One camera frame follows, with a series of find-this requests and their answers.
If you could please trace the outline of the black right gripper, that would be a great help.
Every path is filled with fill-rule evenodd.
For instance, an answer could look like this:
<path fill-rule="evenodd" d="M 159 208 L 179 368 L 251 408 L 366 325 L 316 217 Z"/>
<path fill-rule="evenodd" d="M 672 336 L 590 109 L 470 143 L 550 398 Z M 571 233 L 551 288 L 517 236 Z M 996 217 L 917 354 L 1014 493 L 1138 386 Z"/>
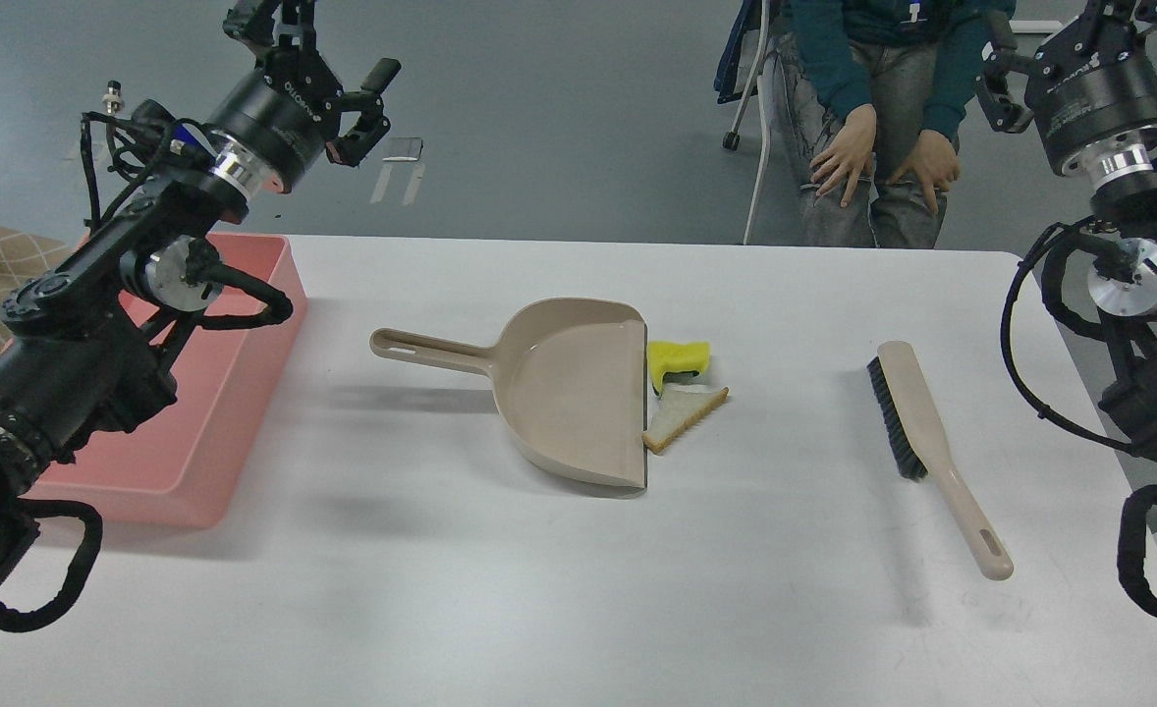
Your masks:
<path fill-rule="evenodd" d="M 1157 30 L 1157 1 L 1086 1 L 1078 14 L 1078 49 L 1090 52 L 1079 56 L 1071 47 L 1044 44 L 1036 60 L 1019 53 L 1004 12 L 986 10 L 982 17 L 988 49 L 975 78 L 975 98 L 995 133 L 1020 134 L 1033 118 L 1047 164 L 1062 178 L 1154 171 L 1154 64 L 1141 50 L 1103 47 L 1140 46 Z M 1030 75 L 1026 106 L 1010 94 L 1010 73 Z"/>

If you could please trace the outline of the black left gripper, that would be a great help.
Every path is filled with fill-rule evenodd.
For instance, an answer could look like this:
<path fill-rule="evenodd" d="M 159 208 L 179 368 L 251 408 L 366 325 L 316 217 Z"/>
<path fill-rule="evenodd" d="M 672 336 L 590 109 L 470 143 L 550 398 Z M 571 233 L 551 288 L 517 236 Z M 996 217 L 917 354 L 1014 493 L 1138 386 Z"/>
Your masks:
<path fill-rule="evenodd" d="M 355 93 L 315 52 L 315 1 L 236 1 L 223 32 L 259 60 L 207 118 L 273 171 L 270 190 L 292 192 L 324 153 L 331 164 L 358 167 L 391 128 L 384 93 L 401 71 L 395 58 L 373 66 Z M 356 121 L 339 135 L 341 117 Z"/>

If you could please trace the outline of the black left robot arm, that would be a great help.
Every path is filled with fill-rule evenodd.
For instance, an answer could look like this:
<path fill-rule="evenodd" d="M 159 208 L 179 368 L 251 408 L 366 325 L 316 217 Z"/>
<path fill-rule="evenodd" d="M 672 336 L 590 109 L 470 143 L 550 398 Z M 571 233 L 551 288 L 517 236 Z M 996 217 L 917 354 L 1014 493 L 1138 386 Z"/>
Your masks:
<path fill-rule="evenodd" d="M 0 629 L 57 623 L 80 599 L 103 538 L 91 505 L 32 500 L 56 462 L 98 430 L 137 430 L 176 402 L 174 364 L 198 330 L 282 325 L 292 299 L 224 263 L 207 233 L 250 199 L 288 193 L 320 155 L 356 167 L 391 127 L 382 58 L 356 90 L 315 45 L 312 1 L 239 1 L 224 35 L 255 66 L 209 120 L 143 100 L 124 116 L 106 83 L 80 119 L 87 240 L 0 304 Z"/>

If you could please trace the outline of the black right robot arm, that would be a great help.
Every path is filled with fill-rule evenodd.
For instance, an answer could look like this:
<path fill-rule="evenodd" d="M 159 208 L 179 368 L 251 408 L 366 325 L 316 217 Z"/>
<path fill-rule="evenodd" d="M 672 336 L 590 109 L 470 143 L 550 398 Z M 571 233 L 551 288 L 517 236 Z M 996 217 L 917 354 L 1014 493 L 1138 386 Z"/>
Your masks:
<path fill-rule="evenodd" d="M 987 46 L 973 88 L 996 133 L 1036 126 L 1047 164 L 1090 182 L 1090 214 L 1047 227 L 1016 268 L 1000 351 L 1037 415 L 1079 439 L 1157 462 L 1157 73 L 1147 37 L 1157 1 L 1089 1 L 1036 53 L 1019 52 L 1005 12 L 983 13 Z M 1032 272 L 1060 325 L 1107 348 L 1117 380 L 1100 410 L 1123 439 L 1082 428 L 1032 393 L 1014 359 L 1014 307 Z"/>

